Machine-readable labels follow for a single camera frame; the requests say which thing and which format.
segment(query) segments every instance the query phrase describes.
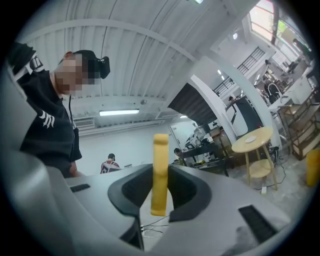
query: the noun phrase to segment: door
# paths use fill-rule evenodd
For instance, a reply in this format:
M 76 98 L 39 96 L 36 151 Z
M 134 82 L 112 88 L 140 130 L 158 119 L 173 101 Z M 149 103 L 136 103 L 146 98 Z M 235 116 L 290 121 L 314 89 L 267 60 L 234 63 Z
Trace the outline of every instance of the door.
M 181 150 L 185 149 L 187 139 L 194 134 L 196 127 L 193 124 L 197 126 L 196 122 L 194 121 L 181 122 L 170 126 L 174 138 Z

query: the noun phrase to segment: round tabletop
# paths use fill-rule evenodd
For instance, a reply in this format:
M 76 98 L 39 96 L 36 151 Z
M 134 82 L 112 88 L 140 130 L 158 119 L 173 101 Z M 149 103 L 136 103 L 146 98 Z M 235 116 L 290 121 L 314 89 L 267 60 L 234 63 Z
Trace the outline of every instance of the round tabletop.
M 272 127 L 262 127 L 253 130 L 238 139 L 232 145 L 232 150 L 237 153 L 245 153 L 258 149 L 270 140 L 272 133 Z

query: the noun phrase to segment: wooden stool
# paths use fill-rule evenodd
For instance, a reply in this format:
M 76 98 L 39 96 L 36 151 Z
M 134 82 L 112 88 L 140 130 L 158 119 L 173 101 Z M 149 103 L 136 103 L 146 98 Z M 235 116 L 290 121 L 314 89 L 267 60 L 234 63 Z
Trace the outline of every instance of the wooden stool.
M 269 152 L 266 147 L 266 143 L 270 140 L 273 134 L 271 127 L 262 127 L 249 132 L 240 139 L 238 139 L 233 145 L 232 150 L 237 153 L 245 153 L 246 171 L 247 171 L 247 183 L 250 186 L 250 178 L 263 178 L 269 173 L 272 173 L 275 190 L 278 190 L 276 174 L 274 172 L 274 163 L 271 161 Z M 260 158 L 258 148 L 263 147 L 267 159 Z M 255 161 L 250 165 L 248 152 L 256 151 L 258 161 Z

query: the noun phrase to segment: yellow container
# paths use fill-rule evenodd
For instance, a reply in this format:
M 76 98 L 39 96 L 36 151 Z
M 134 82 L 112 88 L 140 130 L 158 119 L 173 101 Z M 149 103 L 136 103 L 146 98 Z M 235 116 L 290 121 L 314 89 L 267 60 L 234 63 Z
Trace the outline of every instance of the yellow container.
M 313 149 L 306 154 L 306 184 L 315 186 L 320 178 L 320 149 Z

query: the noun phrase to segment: black vent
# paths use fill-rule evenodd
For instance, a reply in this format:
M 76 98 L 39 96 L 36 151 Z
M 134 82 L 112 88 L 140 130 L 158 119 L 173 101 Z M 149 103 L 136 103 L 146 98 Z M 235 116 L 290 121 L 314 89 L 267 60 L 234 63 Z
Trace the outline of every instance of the black vent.
M 263 243 L 277 233 L 276 229 L 253 205 L 239 208 L 238 211 L 259 243 Z

